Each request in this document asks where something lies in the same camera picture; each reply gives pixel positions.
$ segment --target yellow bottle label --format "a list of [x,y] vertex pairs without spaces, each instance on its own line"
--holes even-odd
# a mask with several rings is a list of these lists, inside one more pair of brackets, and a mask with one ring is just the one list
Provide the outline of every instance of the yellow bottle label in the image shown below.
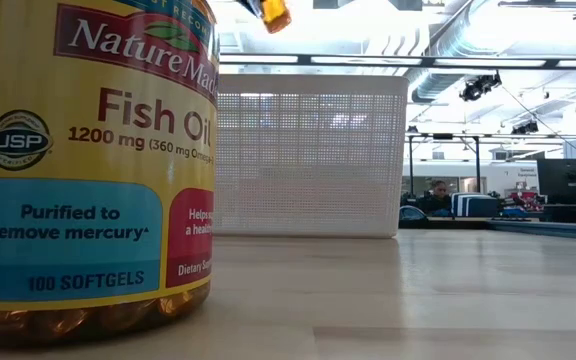
[[218,43],[197,0],[0,0],[0,310],[209,281]]

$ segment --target usp seal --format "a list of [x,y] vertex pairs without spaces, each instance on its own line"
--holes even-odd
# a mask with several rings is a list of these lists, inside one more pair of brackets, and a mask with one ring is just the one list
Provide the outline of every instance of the usp seal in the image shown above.
[[28,169],[43,159],[52,144],[48,126],[39,115],[13,110],[0,117],[0,168]]

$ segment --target blue label panel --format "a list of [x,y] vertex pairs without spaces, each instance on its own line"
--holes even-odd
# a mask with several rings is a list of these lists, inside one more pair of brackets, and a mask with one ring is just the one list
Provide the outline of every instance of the blue label panel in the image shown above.
[[157,290],[162,207],[125,183],[0,179],[0,301]]

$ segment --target table surface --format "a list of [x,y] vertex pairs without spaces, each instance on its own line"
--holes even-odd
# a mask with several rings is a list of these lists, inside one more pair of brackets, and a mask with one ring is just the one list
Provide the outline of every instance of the table surface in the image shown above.
[[479,221],[479,222],[486,222],[486,221],[490,221],[490,220],[499,220],[499,221],[523,221],[523,222],[539,222],[538,218],[501,218],[501,217],[496,217],[496,218],[480,218],[480,217],[435,217],[435,216],[431,216],[428,218],[428,220],[432,220],[432,221]]
[[0,359],[576,359],[576,240],[223,238],[213,285],[175,325]]

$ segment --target track light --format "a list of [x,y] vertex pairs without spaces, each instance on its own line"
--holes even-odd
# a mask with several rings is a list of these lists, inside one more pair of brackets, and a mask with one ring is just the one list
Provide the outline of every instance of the track light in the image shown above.
[[463,101],[477,101],[484,94],[492,91],[492,89],[501,85],[501,76],[499,71],[495,75],[482,75],[474,80],[466,82],[466,88],[459,94]]
[[539,132],[539,125],[537,124],[537,121],[530,120],[522,124],[513,126],[510,135],[528,135],[537,132]]
[[546,9],[576,9],[576,1],[557,1],[557,0],[517,0],[517,1],[500,1],[499,7],[505,8],[546,8]]

